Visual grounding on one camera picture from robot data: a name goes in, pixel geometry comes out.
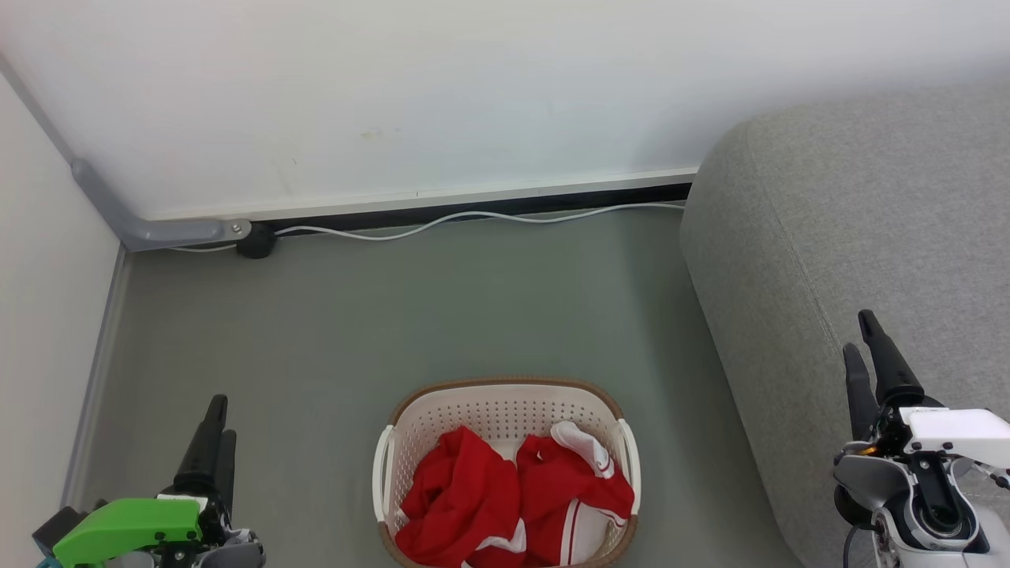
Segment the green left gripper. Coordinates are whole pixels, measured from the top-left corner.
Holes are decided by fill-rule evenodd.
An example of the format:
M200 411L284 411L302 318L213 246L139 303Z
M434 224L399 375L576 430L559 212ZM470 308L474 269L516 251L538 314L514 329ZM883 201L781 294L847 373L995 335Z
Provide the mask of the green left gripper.
M116 499L90 513L67 506L55 514L53 566L105 567L144 553L155 567L198 567L224 547L234 510L238 441L236 431L224 431L227 407L224 394L210 400L174 475L173 489L180 492Z

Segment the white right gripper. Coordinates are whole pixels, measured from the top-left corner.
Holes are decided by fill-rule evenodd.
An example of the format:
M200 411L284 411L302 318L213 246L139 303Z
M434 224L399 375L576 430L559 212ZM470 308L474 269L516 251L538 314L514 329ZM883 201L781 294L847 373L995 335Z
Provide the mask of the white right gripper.
M963 469L1008 473L1009 424L1004 418L988 409L920 405L925 391L873 310L858 312L858 328L873 361L876 387L873 394L858 347L845 344L851 455L884 459L912 471L938 461L945 468L963 462L956 474ZM879 406L890 407L877 418Z

